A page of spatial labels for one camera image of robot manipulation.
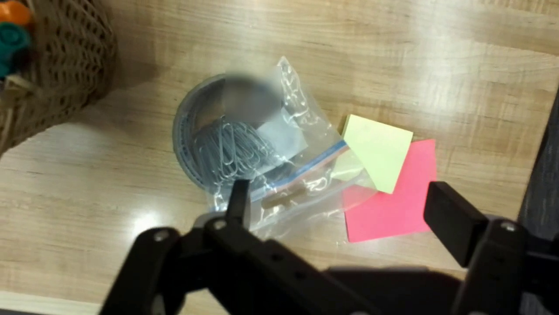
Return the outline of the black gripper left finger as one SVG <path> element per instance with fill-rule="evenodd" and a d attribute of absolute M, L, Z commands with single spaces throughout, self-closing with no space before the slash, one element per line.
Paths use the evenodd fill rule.
<path fill-rule="evenodd" d="M 231 191 L 226 219 L 236 226 L 247 226 L 249 206 L 250 206 L 250 182 L 236 180 Z"/>

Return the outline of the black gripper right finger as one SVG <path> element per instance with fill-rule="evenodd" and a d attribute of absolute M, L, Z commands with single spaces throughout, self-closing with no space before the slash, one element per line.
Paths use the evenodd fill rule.
<path fill-rule="evenodd" d="M 423 219 L 460 266 L 469 266 L 490 219 L 448 182 L 432 182 Z"/>

